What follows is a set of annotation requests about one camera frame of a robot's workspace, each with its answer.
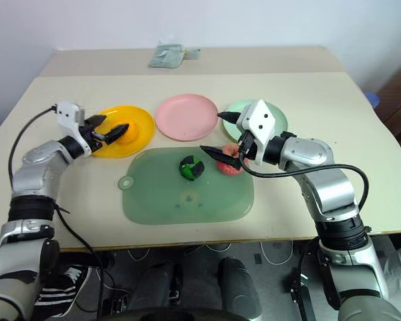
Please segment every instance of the white table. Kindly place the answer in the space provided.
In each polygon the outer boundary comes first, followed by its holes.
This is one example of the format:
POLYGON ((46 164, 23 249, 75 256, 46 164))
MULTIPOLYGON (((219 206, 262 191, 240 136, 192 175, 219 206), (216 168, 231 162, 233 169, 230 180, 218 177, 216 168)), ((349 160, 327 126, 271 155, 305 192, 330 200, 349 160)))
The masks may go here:
MULTIPOLYGON (((87 116, 120 104, 150 113, 176 94, 210 98, 219 110, 243 98, 262 98, 284 111, 289 131, 328 142, 339 163, 355 165, 370 178, 361 216, 373 233, 401 231, 401 148, 378 120, 368 101, 337 60, 320 47, 203 49, 200 60, 175 70, 146 67, 151 49, 64 51, 57 54, 0 127, 0 226, 7 220, 11 190, 7 158, 21 127, 58 100, 86 107, 87 116)), ((15 153, 14 168, 29 149, 63 135, 53 114, 29 128, 15 153)), ((177 142, 159 130, 146 148, 223 145, 229 141, 221 122, 195 142, 177 142)), ((302 239, 316 235, 299 186, 292 178, 257 179, 255 202, 242 219, 222 223, 139 225, 122 210, 117 187, 134 156, 77 160, 61 180, 58 203, 69 209, 68 223, 97 249, 203 243, 302 239)), ((275 172, 265 165, 258 171, 275 172)), ((358 200, 362 182, 348 173, 358 200)), ((61 247, 78 248, 55 218, 61 247)))

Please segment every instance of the gray floor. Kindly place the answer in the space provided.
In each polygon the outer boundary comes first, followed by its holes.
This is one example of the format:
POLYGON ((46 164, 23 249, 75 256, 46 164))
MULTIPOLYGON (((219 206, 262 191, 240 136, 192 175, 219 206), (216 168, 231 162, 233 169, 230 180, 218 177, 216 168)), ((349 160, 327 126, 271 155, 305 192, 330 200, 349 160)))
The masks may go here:
MULTIPOLYGON (((380 236, 374 238, 374 243, 380 257, 394 251, 388 237, 380 236)), ((265 242, 263 243, 265 253, 271 261, 282 261, 290 250, 291 242, 265 242)), ((134 257, 139 257, 145 250, 132 251, 134 257)), ((116 261, 113 268, 108 270, 116 281, 117 288, 133 290, 141 274, 151 265, 172 260, 181 263, 184 271, 184 286, 182 289, 182 306, 221 308, 220 289, 217 284, 217 268, 220 260, 231 256, 240 259, 250 271, 251 277, 259 293, 263 308, 263 320, 285 320, 299 321, 299 310, 297 304, 291 301, 289 294, 289 282, 297 267, 299 252, 297 244, 294 246, 292 258, 283 265, 271 265, 268 263, 258 242, 232 244, 225 252, 213 252, 202 247, 188 256, 184 256, 187 247, 163 247, 151 249, 149 255, 143 261, 135 262, 127 251, 112 252, 116 261), (259 254, 262 263, 256 263, 254 255, 259 254)), ((320 275, 314 263, 314 258, 308 255, 303 265, 303 272, 309 276, 309 291, 318 321, 337 320, 337 312, 330 308, 325 300, 322 290, 320 275)), ((78 303, 87 310, 95 310, 98 299, 99 280, 96 273, 91 275, 85 288, 82 290, 78 303)), ((112 293, 105 290, 104 297, 112 293)), ((74 306, 71 312, 63 318, 51 320, 93 320, 95 313, 85 313, 74 306)))

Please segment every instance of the pink plate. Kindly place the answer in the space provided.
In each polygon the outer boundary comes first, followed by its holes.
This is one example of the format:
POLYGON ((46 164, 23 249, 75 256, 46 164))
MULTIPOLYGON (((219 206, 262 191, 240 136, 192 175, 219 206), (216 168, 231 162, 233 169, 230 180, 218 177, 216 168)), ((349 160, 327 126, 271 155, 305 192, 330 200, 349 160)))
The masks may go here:
POLYGON ((183 94, 165 100, 156 111, 156 125, 175 140, 196 140, 217 125, 217 107, 208 98, 183 94))

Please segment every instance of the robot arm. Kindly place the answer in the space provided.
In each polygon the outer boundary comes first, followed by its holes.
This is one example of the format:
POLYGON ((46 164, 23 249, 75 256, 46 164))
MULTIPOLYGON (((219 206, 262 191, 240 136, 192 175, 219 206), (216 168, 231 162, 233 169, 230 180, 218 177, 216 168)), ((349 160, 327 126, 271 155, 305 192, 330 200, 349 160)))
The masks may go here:
POLYGON ((76 158, 101 148, 101 140, 111 144, 129 126, 121 124, 100 135, 94 129, 105 116, 85 120, 84 110, 69 102, 55 109, 67 136, 29 151, 12 180, 9 218, 0 232, 0 320, 28 320, 42 283, 57 263, 52 217, 61 175, 76 158))
POLYGON ((388 288, 383 271, 359 216, 365 199, 358 205, 352 184, 339 168, 350 166, 333 165, 333 152, 321 140, 300 139, 287 132, 273 136, 275 120, 262 100, 246 106, 242 113, 223 112, 219 116, 236 124, 243 133, 239 159, 202 146, 205 152, 258 177, 293 176, 299 183, 319 236, 325 294, 329 304, 340 309, 339 320, 401 320, 399 312, 386 301, 388 288), (244 164, 245 157, 258 165, 263 161, 278 165, 288 173, 256 173, 244 164))

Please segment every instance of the black and white shoe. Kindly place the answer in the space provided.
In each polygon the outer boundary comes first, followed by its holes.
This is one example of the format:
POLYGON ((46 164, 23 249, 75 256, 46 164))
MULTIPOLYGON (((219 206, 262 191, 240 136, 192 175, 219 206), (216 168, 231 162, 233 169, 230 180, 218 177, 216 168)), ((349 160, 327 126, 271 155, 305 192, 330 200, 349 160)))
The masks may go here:
POLYGON ((85 286, 92 267, 69 267, 63 274, 48 283, 34 305, 32 320, 45 320, 51 316, 65 316, 85 286))

